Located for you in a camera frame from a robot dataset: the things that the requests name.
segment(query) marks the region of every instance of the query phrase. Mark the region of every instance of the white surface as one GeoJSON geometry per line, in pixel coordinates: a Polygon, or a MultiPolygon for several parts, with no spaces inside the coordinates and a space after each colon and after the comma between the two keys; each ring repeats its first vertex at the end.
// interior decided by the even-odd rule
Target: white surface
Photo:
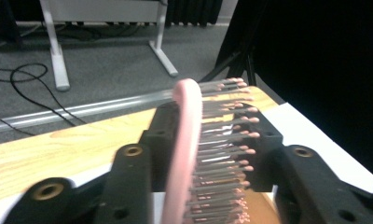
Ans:
{"type": "Polygon", "coordinates": [[[373,174],[290,104],[263,113],[283,135],[283,144],[315,150],[342,181],[373,193],[373,174]]]}
{"type": "MultiPolygon", "coordinates": [[[[373,174],[290,104],[277,106],[263,114],[283,134],[283,143],[286,146],[302,145],[314,149],[342,181],[373,193],[373,174]]],[[[108,172],[110,168],[111,164],[107,164],[69,178],[76,186],[80,186],[108,172]]],[[[19,198],[20,194],[0,200],[0,223],[19,198]]],[[[154,194],[154,223],[159,223],[163,199],[164,193],[154,194]]]]}

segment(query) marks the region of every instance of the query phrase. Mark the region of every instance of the black cable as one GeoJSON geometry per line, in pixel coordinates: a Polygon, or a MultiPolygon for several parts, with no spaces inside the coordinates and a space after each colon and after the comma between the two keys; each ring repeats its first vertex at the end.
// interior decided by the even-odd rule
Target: black cable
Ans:
{"type": "MultiPolygon", "coordinates": [[[[81,41],[81,42],[94,42],[94,41],[97,41],[97,40],[100,40],[100,39],[106,39],[106,38],[117,38],[117,37],[132,36],[132,35],[135,35],[140,29],[140,25],[138,23],[137,24],[126,25],[126,26],[124,24],[119,24],[118,26],[108,25],[108,27],[110,27],[112,31],[116,31],[116,30],[120,30],[120,31],[113,34],[113,35],[110,35],[109,33],[106,34],[104,32],[104,30],[101,31],[100,28],[73,25],[71,22],[67,22],[65,25],[60,25],[59,28],[56,28],[56,32],[57,32],[56,35],[57,36],[63,36],[63,37],[66,37],[66,38],[76,39],[76,40],[81,41]],[[129,34],[124,34],[127,31],[129,31],[131,28],[134,28],[134,30],[132,30],[129,34]],[[67,34],[67,32],[72,33],[73,31],[83,31],[83,32],[86,32],[86,33],[90,34],[90,36],[84,36],[84,35],[79,35],[79,34],[67,34]]],[[[39,35],[43,32],[46,33],[47,28],[44,25],[44,23],[41,21],[41,25],[39,27],[36,26],[32,30],[21,34],[21,37],[26,37],[27,35],[39,35]]],[[[7,44],[8,43],[6,41],[2,41],[0,43],[0,47],[2,47],[4,45],[7,45],[7,44]]]]}
{"type": "Polygon", "coordinates": [[[0,119],[0,121],[5,123],[6,126],[8,126],[9,128],[11,128],[11,129],[13,129],[13,130],[15,130],[19,133],[24,133],[24,134],[27,134],[27,135],[30,135],[30,136],[35,136],[35,134],[33,134],[33,133],[28,133],[28,132],[25,132],[25,131],[22,131],[20,129],[15,128],[14,126],[10,125],[8,122],[4,121],[3,119],[0,119]]]}
{"type": "MultiPolygon", "coordinates": [[[[22,83],[22,82],[28,82],[28,81],[33,81],[33,80],[38,80],[39,82],[41,82],[41,84],[44,85],[44,87],[47,89],[47,91],[49,92],[49,94],[51,95],[52,99],[56,102],[56,104],[64,111],[66,112],[68,115],[70,115],[72,118],[74,119],[77,119],[79,120],[81,123],[84,123],[86,124],[86,122],[80,118],[78,118],[77,116],[73,115],[71,112],[69,112],[67,109],[64,108],[64,106],[58,101],[58,99],[55,97],[55,95],[53,94],[53,92],[50,90],[50,88],[48,87],[47,84],[45,84],[40,78],[43,77],[47,72],[48,72],[48,68],[42,64],[42,63],[27,63],[27,64],[23,64],[15,69],[4,69],[4,68],[0,68],[0,72],[10,72],[10,77],[9,77],[9,80],[5,80],[5,79],[1,79],[0,78],[0,82],[6,82],[6,83],[11,83],[13,89],[17,92],[18,95],[20,95],[21,97],[23,97],[24,99],[26,99],[27,101],[31,102],[32,104],[35,104],[35,105],[39,105],[41,107],[44,107],[46,108],[47,110],[50,110],[52,113],[56,114],[57,116],[59,116],[60,118],[62,118],[64,121],[66,121],[68,124],[70,124],[71,126],[75,126],[74,123],[72,123],[70,120],[66,119],[64,116],[62,116],[61,114],[59,114],[58,112],[56,112],[54,109],[46,106],[46,105],[42,105],[42,104],[39,104],[38,102],[28,98],[27,96],[25,96],[16,86],[16,83],[22,83]],[[27,66],[42,66],[44,68],[44,72],[39,74],[38,76],[35,76],[29,72],[25,72],[25,71],[22,71],[21,69],[24,68],[24,67],[27,67],[27,66]],[[14,76],[17,74],[17,73],[21,73],[21,74],[24,74],[24,75],[27,75],[29,76],[29,78],[26,78],[26,79],[22,79],[22,80],[15,80],[14,79],[14,76]]],[[[33,135],[31,133],[27,133],[27,132],[24,132],[24,131],[21,131],[21,130],[18,130],[17,128],[13,127],[12,125],[10,125],[9,123],[7,123],[6,121],[0,119],[1,122],[5,123],[8,127],[10,127],[11,129],[15,130],[15,131],[18,131],[20,133],[25,133],[25,134],[28,134],[28,135],[33,135]]]]}
{"type": "MultiPolygon", "coordinates": [[[[56,112],[54,109],[50,108],[49,106],[46,106],[46,105],[42,105],[40,103],[38,103],[37,101],[34,101],[32,99],[30,99],[29,97],[27,97],[26,95],[24,95],[19,89],[18,87],[16,86],[16,83],[17,81],[14,80],[14,76],[15,74],[17,74],[18,72],[20,72],[20,69],[23,68],[23,67],[26,67],[26,66],[32,66],[32,65],[40,65],[40,66],[43,66],[45,68],[45,73],[47,73],[48,71],[48,68],[42,64],[42,63],[27,63],[27,64],[23,64],[17,68],[15,68],[14,70],[12,70],[11,74],[10,74],[10,83],[13,87],[13,89],[18,93],[19,96],[23,97],[25,100],[29,101],[30,103],[32,104],[35,104],[35,105],[39,105],[43,108],[46,108],[47,110],[50,110],[52,111],[52,113],[56,114],[57,116],[59,116],[60,118],[62,118],[65,122],[67,122],[68,124],[70,124],[71,126],[75,127],[75,124],[73,122],[71,122],[70,120],[68,120],[67,118],[65,118],[63,115],[61,115],[60,113],[56,112]]],[[[70,115],[71,117],[79,120],[80,122],[86,124],[86,122],[78,117],[76,117],[75,115],[73,115],[72,113],[70,113],[67,109],[64,108],[64,106],[62,106],[62,104],[58,101],[58,99],[55,97],[55,95],[53,94],[53,92],[49,89],[48,85],[45,84],[45,82],[43,82],[40,78],[36,78],[34,75],[30,74],[30,73],[23,73],[24,75],[27,75],[27,76],[30,76],[30,77],[33,77],[34,79],[36,79],[37,81],[41,82],[41,84],[44,85],[44,87],[48,90],[49,94],[52,96],[52,99],[56,102],[56,104],[64,111],[66,112],[68,115],[70,115]]]]}

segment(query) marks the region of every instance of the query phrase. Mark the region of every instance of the black radiator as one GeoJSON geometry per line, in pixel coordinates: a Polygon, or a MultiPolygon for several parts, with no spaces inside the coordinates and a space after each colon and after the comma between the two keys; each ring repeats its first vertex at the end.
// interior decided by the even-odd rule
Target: black radiator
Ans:
{"type": "Polygon", "coordinates": [[[169,0],[168,4],[166,27],[180,23],[204,27],[216,23],[222,0],[169,0]]]}

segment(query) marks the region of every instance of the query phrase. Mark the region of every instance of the wooden board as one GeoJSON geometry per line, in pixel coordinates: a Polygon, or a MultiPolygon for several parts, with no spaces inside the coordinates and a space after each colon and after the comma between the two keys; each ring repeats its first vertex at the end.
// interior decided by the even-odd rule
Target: wooden board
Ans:
{"type": "MultiPolygon", "coordinates": [[[[277,105],[260,89],[251,87],[251,91],[253,105],[261,111],[277,105]]],[[[110,163],[120,147],[138,142],[154,114],[155,109],[150,109],[0,144],[0,199],[48,177],[67,177],[110,163]]],[[[264,195],[252,191],[248,195],[252,223],[279,223],[264,195]]]]}

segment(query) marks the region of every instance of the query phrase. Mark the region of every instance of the white table leg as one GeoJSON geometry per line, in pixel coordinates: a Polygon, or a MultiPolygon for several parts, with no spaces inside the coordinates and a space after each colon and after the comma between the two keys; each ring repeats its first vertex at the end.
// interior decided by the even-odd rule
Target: white table leg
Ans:
{"type": "Polygon", "coordinates": [[[62,56],[62,47],[58,43],[56,37],[55,26],[53,24],[52,15],[48,0],[40,0],[42,12],[44,14],[45,24],[48,30],[50,41],[50,55],[52,58],[53,74],[55,76],[56,89],[58,91],[68,91],[70,83],[68,81],[67,71],[65,69],[64,58],[62,56]]]}
{"type": "Polygon", "coordinates": [[[166,21],[166,11],[167,11],[167,0],[159,1],[158,7],[158,20],[157,20],[157,27],[158,27],[158,34],[155,41],[149,41],[149,46],[151,46],[152,50],[154,50],[155,54],[158,56],[159,60],[162,62],[163,66],[166,68],[167,72],[171,77],[176,77],[178,75],[178,71],[173,66],[172,62],[170,62],[169,58],[161,49],[161,42],[163,39],[163,32],[164,32],[164,23],[166,21]]]}

